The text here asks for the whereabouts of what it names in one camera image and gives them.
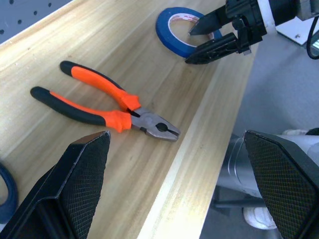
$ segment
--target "black handle grip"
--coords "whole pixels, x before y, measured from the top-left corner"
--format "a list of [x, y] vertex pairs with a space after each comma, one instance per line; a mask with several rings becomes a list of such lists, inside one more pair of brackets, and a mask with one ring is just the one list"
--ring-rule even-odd
[[73, 67], [81, 67], [81, 68], [86, 69], [86, 70], [88, 70], [88, 71], [92, 71], [92, 72], [94, 72], [95, 74], [100, 75], [100, 76], [102, 76], [103, 78], [105, 78], [106, 81], [110, 81], [110, 82], [111, 82], [112, 84], [114, 84], [117, 88], [119, 88], [119, 89], [121, 89], [121, 90], [124, 90], [119, 84], [117, 84], [115, 81], [113, 81], [110, 77], [107, 77], [107, 76], [101, 74], [100, 72], [97, 72], [97, 71], [95, 71], [95, 70], [93, 70], [93, 69], [91, 69], [91, 68], [88, 68], [88, 67], [86, 67], [86, 66], [82, 66], [82, 65], [76, 64], [76, 63], [71, 62], [71, 61], [62, 61], [62, 62], [60, 63], [60, 69], [61, 69], [61, 71], [63, 71], [65, 74], [67, 74], [67, 75], [69, 75], [69, 76], [72, 76], [72, 77], [74, 77], [74, 76], [72, 75], [72, 68], [73, 68]]
[[38, 101], [41, 101], [42, 103], [46, 104], [53, 110], [71, 119], [74, 119], [83, 123], [104, 125], [104, 126], [106, 125], [106, 122], [102, 116], [86, 112], [85, 107], [82, 107], [75, 103], [72, 103], [74, 106], [71, 106], [70, 104], [65, 102], [65, 101], [68, 101], [67, 99], [61, 96], [58, 96], [57, 94], [50, 92], [45, 88], [37, 86], [32, 88], [30, 93]]

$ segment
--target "black cable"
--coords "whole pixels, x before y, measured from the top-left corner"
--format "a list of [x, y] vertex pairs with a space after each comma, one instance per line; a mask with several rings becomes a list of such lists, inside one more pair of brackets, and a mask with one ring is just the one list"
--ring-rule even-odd
[[308, 53], [309, 57], [310, 57], [311, 59], [314, 59], [314, 60], [318, 60], [318, 59], [319, 59], [319, 55], [318, 55], [318, 56], [315, 56], [315, 55], [313, 55], [313, 53], [311, 52], [311, 40], [312, 40], [312, 38], [313, 38], [313, 34], [314, 34], [314, 30], [315, 30], [317, 21], [318, 21], [318, 16], [316, 16], [316, 17], [314, 18], [314, 21], [313, 21], [313, 24], [311, 25], [311, 28], [310, 28], [310, 31], [309, 31], [309, 35], [308, 35], [308, 39], [307, 39], [307, 53]]

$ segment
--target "orange pliers handle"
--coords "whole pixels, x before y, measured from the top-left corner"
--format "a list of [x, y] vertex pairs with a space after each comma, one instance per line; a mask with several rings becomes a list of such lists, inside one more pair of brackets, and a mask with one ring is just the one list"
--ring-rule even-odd
[[[138, 96], [130, 95], [109, 77], [97, 71], [70, 61], [61, 62], [60, 68], [65, 74], [108, 93], [125, 111], [133, 112], [141, 107]], [[132, 116], [128, 112], [93, 110], [71, 102], [42, 87], [32, 88], [31, 95], [55, 111], [77, 121], [105, 125], [116, 129], [118, 132], [132, 127]]]

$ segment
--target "wood grain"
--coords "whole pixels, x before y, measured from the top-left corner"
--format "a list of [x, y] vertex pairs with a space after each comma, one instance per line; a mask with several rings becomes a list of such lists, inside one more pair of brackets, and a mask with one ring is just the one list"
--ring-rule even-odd
[[103, 127], [68, 119], [29, 93], [42, 86], [87, 107], [119, 109], [103, 92], [59, 70], [62, 60], [96, 69], [140, 96], [182, 135], [170, 143], [111, 131], [101, 199], [88, 238], [198, 238], [254, 55], [195, 66], [155, 33], [166, 7], [202, 13], [210, 0], [75, 0], [0, 46], [0, 160], [20, 202], [71, 142]]

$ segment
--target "silver cylinder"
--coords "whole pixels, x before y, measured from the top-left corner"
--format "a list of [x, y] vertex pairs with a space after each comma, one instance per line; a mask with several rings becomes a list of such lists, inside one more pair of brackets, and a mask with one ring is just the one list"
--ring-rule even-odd
[[[319, 136], [278, 135], [297, 144], [319, 166]], [[261, 198], [242, 137], [231, 135], [217, 185]]]

